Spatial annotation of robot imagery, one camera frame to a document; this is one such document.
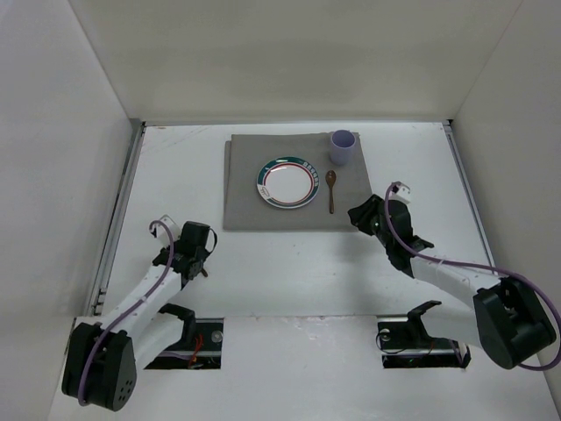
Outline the white plate green red rim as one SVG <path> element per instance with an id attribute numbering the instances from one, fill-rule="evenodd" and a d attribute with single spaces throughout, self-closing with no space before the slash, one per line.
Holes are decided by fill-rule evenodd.
<path id="1" fill-rule="evenodd" d="M 320 187 L 318 171 L 308 161 L 284 156 L 265 164 L 258 172 L 256 188 L 269 205 L 293 210 L 312 202 Z"/>

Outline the brown wooden spoon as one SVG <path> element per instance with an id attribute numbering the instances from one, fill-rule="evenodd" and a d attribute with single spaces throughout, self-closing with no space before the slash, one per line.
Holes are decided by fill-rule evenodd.
<path id="1" fill-rule="evenodd" d="M 335 211 L 334 204 L 334 186 L 337 182 L 337 174 L 334 170 L 328 170 L 325 176 L 325 181 L 329 188 L 329 212 L 333 214 Z"/>

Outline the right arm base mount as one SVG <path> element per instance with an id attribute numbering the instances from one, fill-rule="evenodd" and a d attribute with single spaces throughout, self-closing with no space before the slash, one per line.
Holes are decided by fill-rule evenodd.
<path id="1" fill-rule="evenodd" d="M 455 339 L 431 336 L 423 321 L 433 308 L 442 303 L 430 300 L 405 315 L 378 318 L 375 343 L 381 352 L 385 369 L 459 368 L 466 369 L 471 360 L 471 349 Z"/>

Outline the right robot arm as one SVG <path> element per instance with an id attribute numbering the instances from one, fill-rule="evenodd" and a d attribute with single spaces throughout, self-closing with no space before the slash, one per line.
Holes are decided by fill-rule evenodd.
<path id="1" fill-rule="evenodd" d="M 459 300 L 467 310 L 437 315 L 438 300 L 408 312 L 408 338 L 419 346 L 432 338 L 477 346 L 497 366 L 527 368 L 527 359 L 557 341 L 560 314 L 522 275 L 506 269 L 449 260 L 414 233 L 408 206 L 395 194 L 370 196 L 348 211 L 351 224 L 375 237 L 391 265 Z"/>

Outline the purple cup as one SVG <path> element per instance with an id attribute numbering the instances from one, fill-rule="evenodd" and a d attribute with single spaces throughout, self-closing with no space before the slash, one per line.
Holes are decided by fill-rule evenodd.
<path id="1" fill-rule="evenodd" d="M 330 135 L 330 161 L 338 166 L 347 164 L 353 155 L 357 139 L 353 132 L 337 130 Z"/>

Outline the grey cloth placemat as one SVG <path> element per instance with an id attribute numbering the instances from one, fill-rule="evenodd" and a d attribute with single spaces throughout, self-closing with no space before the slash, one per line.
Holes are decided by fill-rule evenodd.
<path id="1" fill-rule="evenodd" d="M 337 166 L 330 161 L 330 133 L 293 135 L 233 134 L 224 144 L 223 228 L 231 232 L 351 232 L 347 211 L 372 194 L 358 133 L 351 160 Z M 256 180 L 261 168 L 276 158 L 294 156 L 318 171 L 320 187 L 315 199 L 298 209 L 283 210 L 266 203 Z M 329 212 L 328 170 L 337 174 L 335 211 Z"/>

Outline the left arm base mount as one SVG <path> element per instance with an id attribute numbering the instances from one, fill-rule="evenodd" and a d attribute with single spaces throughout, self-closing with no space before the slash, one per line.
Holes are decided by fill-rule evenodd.
<path id="1" fill-rule="evenodd" d="M 180 339 L 168 346 L 150 364 L 148 370 L 215 370 L 222 365 L 224 342 L 223 318 L 198 318 L 193 310 L 168 303 L 161 314 L 182 321 Z"/>

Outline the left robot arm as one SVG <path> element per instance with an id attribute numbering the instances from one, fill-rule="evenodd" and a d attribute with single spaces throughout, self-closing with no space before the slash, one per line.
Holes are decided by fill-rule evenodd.
<path id="1" fill-rule="evenodd" d="M 203 223 L 176 225 L 153 220 L 151 234 L 162 247 L 140 283 L 112 311 L 72 331 L 61 392 L 81 406 L 121 410 L 136 387 L 138 372 L 158 358 L 195 362 L 204 345 L 195 313 L 173 304 L 189 282 L 206 275 L 206 260 L 218 236 Z"/>

